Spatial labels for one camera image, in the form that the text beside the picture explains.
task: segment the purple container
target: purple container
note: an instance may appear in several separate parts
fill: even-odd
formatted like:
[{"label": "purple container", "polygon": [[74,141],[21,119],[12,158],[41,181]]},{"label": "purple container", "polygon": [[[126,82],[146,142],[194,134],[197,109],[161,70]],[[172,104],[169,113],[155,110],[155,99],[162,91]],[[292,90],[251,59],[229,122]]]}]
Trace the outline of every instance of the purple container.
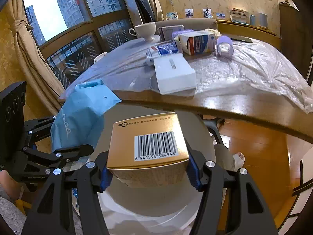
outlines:
[{"label": "purple container", "polygon": [[183,31],[176,31],[176,32],[172,32],[172,41],[174,41],[174,38],[182,33],[189,33],[189,32],[194,32],[193,29],[187,29],[187,30],[183,30]]}]

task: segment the stack of books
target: stack of books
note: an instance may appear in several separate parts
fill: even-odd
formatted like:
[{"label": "stack of books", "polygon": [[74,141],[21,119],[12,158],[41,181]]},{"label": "stack of books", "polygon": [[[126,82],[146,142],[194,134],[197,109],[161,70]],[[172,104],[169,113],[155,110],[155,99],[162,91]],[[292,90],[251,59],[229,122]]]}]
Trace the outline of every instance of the stack of books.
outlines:
[{"label": "stack of books", "polygon": [[230,11],[230,20],[232,22],[241,23],[241,24],[249,24],[249,13],[244,10],[233,8]]}]

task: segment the blue gripper pad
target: blue gripper pad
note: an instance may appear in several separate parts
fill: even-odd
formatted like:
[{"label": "blue gripper pad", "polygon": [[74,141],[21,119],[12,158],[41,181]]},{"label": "blue gripper pad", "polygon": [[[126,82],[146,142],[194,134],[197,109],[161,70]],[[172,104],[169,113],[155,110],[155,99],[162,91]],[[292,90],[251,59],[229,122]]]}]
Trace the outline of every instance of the blue gripper pad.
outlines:
[{"label": "blue gripper pad", "polygon": [[101,190],[105,191],[106,188],[110,186],[112,178],[113,178],[113,174],[105,166],[101,174],[101,184],[100,184]]},{"label": "blue gripper pad", "polygon": [[197,190],[201,188],[200,182],[200,172],[193,159],[192,155],[189,155],[189,162],[186,168],[187,176],[189,178],[190,184]]}]

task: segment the camera lens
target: camera lens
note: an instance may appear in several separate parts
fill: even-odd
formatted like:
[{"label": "camera lens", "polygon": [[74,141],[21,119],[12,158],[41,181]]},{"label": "camera lens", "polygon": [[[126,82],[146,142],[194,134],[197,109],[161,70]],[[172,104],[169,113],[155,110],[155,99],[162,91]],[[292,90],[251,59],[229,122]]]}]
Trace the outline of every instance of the camera lens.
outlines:
[{"label": "camera lens", "polygon": [[15,97],[14,102],[13,102],[13,113],[16,113],[18,111],[19,107],[19,100],[18,97]]},{"label": "camera lens", "polygon": [[10,107],[7,107],[7,110],[5,111],[5,120],[7,121],[7,122],[9,122],[10,121],[10,119],[11,119],[11,108]]},{"label": "camera lens", "polygon": [[24,103],[24,101],[25,101],[25,93],[22,92],[22,94],[21,94],[21,103]]}]

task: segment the plastic sheet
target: plastic sheet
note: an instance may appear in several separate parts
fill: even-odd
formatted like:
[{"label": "plastic sheet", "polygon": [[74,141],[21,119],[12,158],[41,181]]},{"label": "plastic sheet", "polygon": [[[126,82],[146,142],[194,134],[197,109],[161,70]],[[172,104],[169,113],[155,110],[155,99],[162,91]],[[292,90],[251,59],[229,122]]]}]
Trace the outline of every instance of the plastic sheet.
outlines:
[{"label": "plastic sheet", "polygon": [[[250,85],[286,96],[306,113],[312,112],[313,91],[298,70],[270,44],[252,41],[234,41],[232,58],[215,53],[188,57],[197,74],[197,88],[192,94],[219,89],[223,89],[223,94],[241,94],[242,88]],[[61,99],[66,99],[76,84],[94,79],[102,79],[111,90],[157,90],[154,67],[145,64],[145,50],[153,45],[137,39],[116,48],[76,79]]]}]

